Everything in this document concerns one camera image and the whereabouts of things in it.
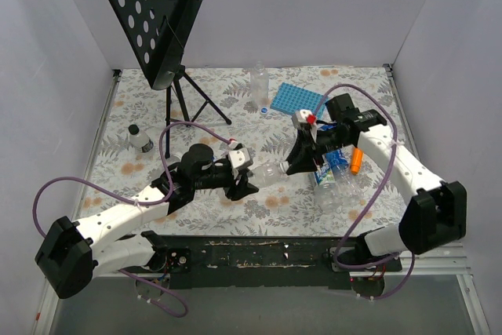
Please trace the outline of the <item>clear bottle green logo cap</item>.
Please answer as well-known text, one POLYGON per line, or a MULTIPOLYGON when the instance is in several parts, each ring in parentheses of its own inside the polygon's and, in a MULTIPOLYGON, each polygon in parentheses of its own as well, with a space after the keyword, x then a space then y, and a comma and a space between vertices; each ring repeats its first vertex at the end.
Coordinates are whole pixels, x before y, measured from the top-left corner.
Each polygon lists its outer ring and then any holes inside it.
POLYGON ((286 161, 264 163, 250 172, 249 182, 259 189, 270 187, 287 179, 288 168, 286 161))

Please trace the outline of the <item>clear bottle pocari cap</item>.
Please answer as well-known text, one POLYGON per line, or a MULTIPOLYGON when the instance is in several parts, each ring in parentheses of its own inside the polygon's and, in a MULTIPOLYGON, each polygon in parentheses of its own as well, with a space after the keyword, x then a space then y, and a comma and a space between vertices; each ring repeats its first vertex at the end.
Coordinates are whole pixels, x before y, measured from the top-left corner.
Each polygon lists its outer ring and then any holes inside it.
POLYGON ((257 109, 266 108, 269 104, 269 74, 261 61, 251 69, 249 84, 257 109))

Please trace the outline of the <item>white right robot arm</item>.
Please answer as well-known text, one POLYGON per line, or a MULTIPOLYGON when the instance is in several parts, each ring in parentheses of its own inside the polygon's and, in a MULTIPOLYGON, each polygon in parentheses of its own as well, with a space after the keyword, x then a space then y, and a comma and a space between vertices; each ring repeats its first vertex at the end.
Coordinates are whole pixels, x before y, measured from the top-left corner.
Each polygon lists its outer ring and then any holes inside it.
POLYGON ((314 172, 325 154, 354 146, 370 157, 402 196, 406 210, 398 224, 360 234, 353 249, 336 250, 343 269, 373 270, 404 251, 421 255, 463 238, 467 231, 467 191, 446 182, 398 144, 390 119, 376 110, 360 111, 349 94, 335 96, 326 108, 335 125, 320 130, 309 110, 293 115, 296 142, 286 159, 286 173, 314 172))

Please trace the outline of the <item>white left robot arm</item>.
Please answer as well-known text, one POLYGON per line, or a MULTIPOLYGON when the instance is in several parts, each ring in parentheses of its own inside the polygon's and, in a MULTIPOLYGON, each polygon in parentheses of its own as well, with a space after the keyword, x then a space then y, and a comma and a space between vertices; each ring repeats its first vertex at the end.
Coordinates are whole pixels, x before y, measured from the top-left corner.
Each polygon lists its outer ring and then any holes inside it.
POLYGON ((129 267, 161 271, 171 257, 165 240, 153 231, 135 230, 181 209, 198 190, 221 188, 231 201, 256 193, 247 177, 252 163, 241 144, 233 143, 219 160, 211 147, 194 144, 131 199, 90 217, 56 220, 35 263, 61 299, 73 297, 108 272, 129 267))

